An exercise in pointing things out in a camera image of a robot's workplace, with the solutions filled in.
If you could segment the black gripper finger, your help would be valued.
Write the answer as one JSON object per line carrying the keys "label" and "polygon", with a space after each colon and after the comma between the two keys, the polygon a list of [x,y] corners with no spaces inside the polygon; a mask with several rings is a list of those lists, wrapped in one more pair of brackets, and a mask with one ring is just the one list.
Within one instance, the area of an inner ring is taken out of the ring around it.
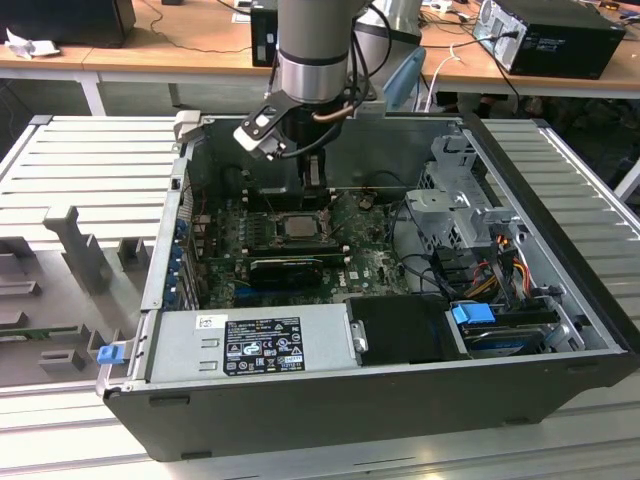
{"label": "black gripper finger", "polygon": [[302,187],[303,210],[319,210],[329,203],[326,179],[326,154],[324,149],[304,154],[297,160]]}

